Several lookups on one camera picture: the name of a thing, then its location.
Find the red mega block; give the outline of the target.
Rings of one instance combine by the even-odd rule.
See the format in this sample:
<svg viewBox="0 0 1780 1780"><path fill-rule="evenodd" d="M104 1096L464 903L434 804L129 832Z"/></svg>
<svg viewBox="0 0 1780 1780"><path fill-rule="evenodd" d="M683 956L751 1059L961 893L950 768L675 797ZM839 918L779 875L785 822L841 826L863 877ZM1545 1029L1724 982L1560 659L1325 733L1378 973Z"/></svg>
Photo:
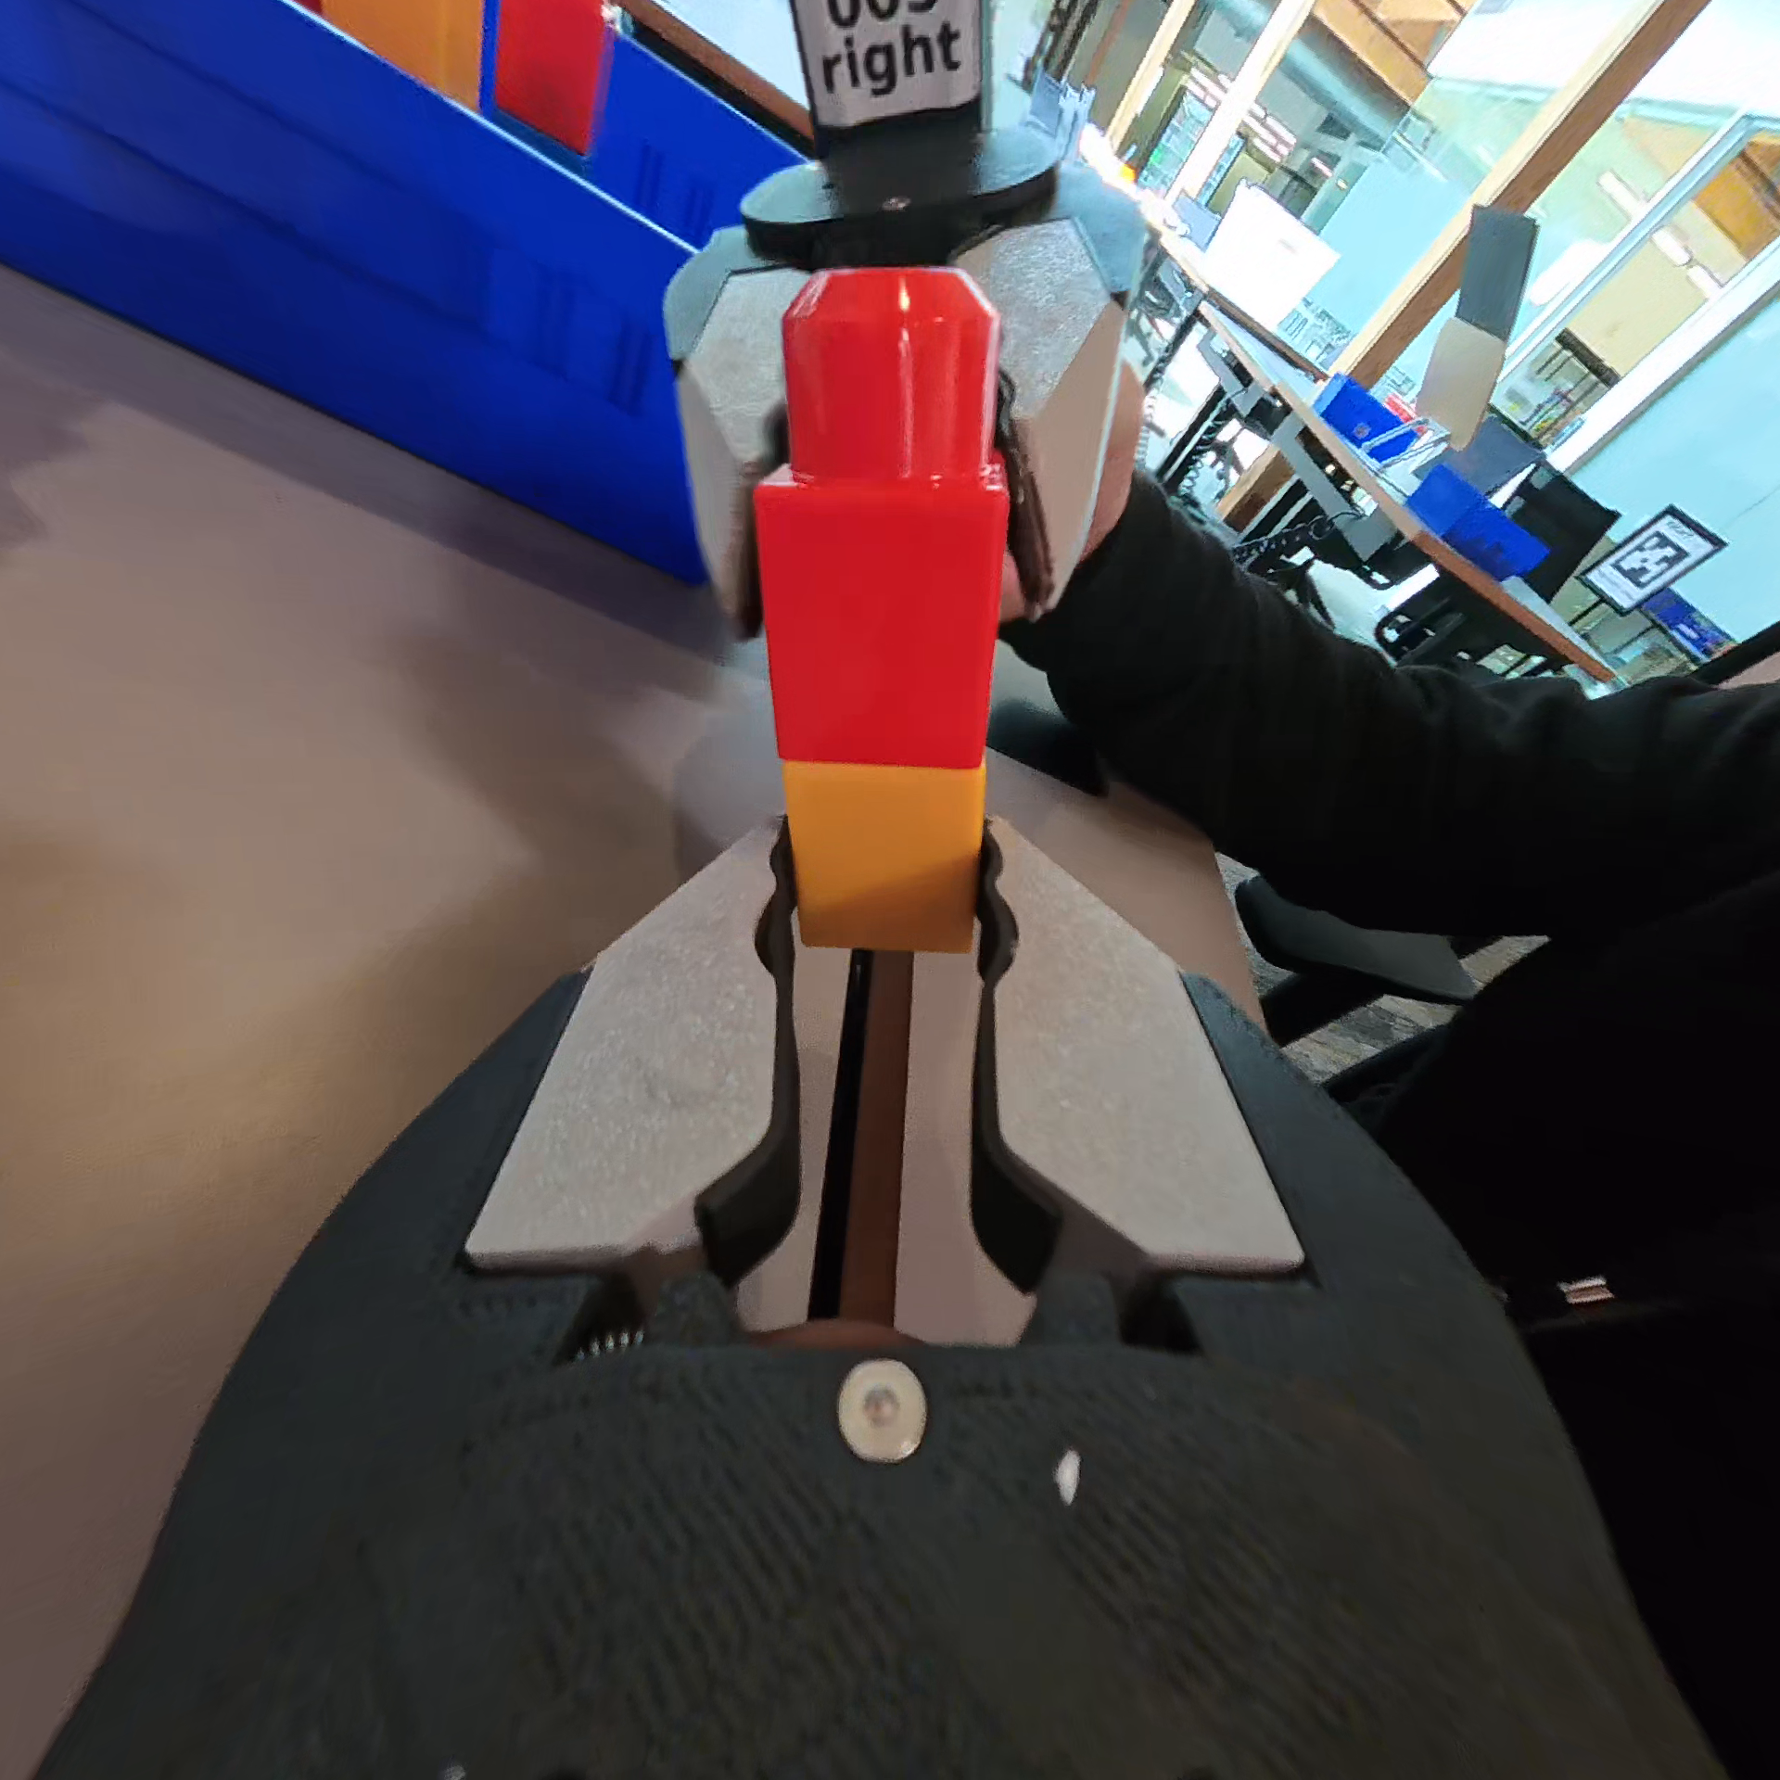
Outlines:
<svg viewBox="0 0 1780 1780"><path fill-rule="evenodd" d="M788 463L753 494L786 764L981 766L1009 549L999 345L961 269L827 272L790 303Z"/></svg>

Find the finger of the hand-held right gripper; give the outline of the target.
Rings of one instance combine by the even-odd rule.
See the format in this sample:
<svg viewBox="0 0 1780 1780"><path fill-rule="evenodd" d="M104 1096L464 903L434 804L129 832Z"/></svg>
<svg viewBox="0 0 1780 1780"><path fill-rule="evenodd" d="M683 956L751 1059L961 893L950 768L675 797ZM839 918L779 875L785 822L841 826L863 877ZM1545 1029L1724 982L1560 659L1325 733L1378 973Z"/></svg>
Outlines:
<svg viewBox="0 0 1780 1780"><path fill-rule="evenodd" d="M786 465L790 272L675 277L675 391L707 582L742 639L765 627L753 494Z"/></svg>
<svg viewBox="0 0 1780 1780"><path fill-rule="evenodd" d="M1125 335L1142 266L1142 223L1027 223L978 244L978 285L1000 319L1011 618L1054 613L1128 504L1142 379Z"/></svg>

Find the wooden top desk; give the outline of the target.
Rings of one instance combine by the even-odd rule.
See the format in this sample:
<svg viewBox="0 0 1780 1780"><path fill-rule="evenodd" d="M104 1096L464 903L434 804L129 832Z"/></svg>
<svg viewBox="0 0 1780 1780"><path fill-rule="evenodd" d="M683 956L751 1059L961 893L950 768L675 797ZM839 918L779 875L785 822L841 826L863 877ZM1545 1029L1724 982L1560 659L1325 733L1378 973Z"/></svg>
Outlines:
<svg viewBox="0 0 1780 1780"><path fill-rule="evenodd" d="M1504 624L1531 639L1532 656L1567 662L1597 682L1616 682L1611 665L1521 579L1503 582L1456 552L1411 514L1383 465L1330 427L1317 408L1328 379L1314 363L1212 288L1203 297L1200 316L1223 358L1237 366L1232 406L1243 410L1244 427L1264 434L1268 450L1287 467L1285 485L1272 496L1260 496L1255 514L1244 521L1240 537L1247 543L1266 543L1292 524L1306 524L1299 508L1314 506L1360 562L1393 541L1411 544L1438 573L1468 587L1477 604L1500 613Z"/></svg>

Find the framed marker sign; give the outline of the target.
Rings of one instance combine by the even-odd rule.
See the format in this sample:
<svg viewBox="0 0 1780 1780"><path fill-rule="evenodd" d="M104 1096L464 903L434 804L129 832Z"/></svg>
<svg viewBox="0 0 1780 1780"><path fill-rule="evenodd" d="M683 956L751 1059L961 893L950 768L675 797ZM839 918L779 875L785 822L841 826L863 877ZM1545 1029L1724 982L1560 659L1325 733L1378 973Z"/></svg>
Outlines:
<svg viewBox="0 0 1780 1780"><path fill-rule="evenodd" d="M1727 541L1719 533L1679 504L1668 504L1589 568L1580 570L1577 579L1597 602L1620 615L1634 615L1725 549Z"/></svg>

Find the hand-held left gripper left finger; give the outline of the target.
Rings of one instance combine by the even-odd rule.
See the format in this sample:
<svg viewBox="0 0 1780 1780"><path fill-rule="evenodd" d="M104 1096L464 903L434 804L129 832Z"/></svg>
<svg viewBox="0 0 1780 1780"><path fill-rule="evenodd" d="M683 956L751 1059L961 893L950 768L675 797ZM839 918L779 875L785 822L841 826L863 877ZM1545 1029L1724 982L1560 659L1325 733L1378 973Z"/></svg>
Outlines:
<svg viewBox="0 0 1780 1780"><path fill-rule="evenodd" d="M737 1286L804 1195L796 872L779 816L604 948L467 1238L485 1276Z"/></svg>

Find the group of built block towers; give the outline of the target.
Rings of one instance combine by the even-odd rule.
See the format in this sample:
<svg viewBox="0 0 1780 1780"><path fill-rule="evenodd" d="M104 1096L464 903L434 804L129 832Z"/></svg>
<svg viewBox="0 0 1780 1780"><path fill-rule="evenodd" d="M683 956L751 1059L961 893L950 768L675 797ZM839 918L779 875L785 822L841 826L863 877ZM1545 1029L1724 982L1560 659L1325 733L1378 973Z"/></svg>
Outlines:
<svg viewBox="0 0 1780 1780"><path fill-rule="evenodd" d="M485 119L584 162L616 34L598 2L307 2L333 31Z"/></svg>

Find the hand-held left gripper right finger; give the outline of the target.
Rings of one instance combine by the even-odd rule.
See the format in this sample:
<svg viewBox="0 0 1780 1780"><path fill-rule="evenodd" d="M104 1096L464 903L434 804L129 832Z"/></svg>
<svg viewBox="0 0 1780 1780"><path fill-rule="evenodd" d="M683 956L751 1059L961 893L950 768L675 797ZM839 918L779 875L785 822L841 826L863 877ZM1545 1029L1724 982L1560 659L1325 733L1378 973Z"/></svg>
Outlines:
<svg viewBox="0 0 1780 1780"><path fill-rule="evenodd" d="M1174 960L1000 816L981 868L970 1319L1030 1320L1054 1270L1121 1298L1299 1276L1306 1246Z"/></svg>

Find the yellow mega block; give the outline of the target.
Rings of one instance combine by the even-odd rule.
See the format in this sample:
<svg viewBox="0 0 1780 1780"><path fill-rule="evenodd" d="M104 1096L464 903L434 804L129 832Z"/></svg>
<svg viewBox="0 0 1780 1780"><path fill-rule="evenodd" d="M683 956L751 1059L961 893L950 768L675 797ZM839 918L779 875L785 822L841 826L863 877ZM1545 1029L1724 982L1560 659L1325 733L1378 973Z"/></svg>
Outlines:
<svg viewBox="0 0 1780 1780"><path fill-rule="evenodd" d="M804 946L965 955L987 770L782 764Z"/></svg>

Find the black office chair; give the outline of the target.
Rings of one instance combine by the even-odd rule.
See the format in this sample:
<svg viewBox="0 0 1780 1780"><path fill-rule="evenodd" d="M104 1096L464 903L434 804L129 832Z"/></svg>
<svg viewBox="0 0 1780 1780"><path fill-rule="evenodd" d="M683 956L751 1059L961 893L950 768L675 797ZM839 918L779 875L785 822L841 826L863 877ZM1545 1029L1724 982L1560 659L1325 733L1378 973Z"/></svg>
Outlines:
<svg viewBox="0 0 1780 1780"><path fill-rule="evenodd" d="M1264 1024L1283 1048L1388 994L1446 1010L1477 994L1461 955L1442 937L1354 927L1292 903L1258 875L1232 896L1248 943L1283 973L1262 994Z"/></svg>
<svg viewBox="0 0 1780 1780"><path fill-rule="evenodd" d="M1555 677L1570 665L1531 621L1539 618L1553 627L1562 621L1553 606L1555 595L1607 539L1618 511L1592 501L1549 465L1524 476L1499 502L1549 544L1549 560L1526 577L1499 582L1442 541L1456 560L1486 575L1503 591L1503 600L1495 602L1440 567L1430 583L1374 627L1374 641L1393 664L1453 665L1483 677L1486 664L1504 654L1510 664L1499 668L1500 679Z"/></svg>

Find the blue plastic storage bin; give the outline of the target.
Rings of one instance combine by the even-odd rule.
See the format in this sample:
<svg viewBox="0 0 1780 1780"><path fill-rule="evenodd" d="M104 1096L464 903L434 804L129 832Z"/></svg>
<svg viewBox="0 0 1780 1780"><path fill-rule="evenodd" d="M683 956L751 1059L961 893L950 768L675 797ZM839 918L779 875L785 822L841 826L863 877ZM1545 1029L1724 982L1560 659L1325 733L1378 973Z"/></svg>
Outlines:
<svg viewBox="0 0 1780 1780"><path fill-rule="evenodd" d="M631 38L564 164L297 5L3 33L8 269L707 579L662 305L788 145Z"/></svg>
<svg viewBox="0 0 1780 1780"><path fill-rule="evenodd" d="M1465 447L1426 417L1406 417L1386 400L1332 375L1317 413L1381 472L1386 489L1438 539L1499 582L1526 577L1552 547L1511 517L1499 496L1545 463L1537 439L1488 408Z"/></svg>

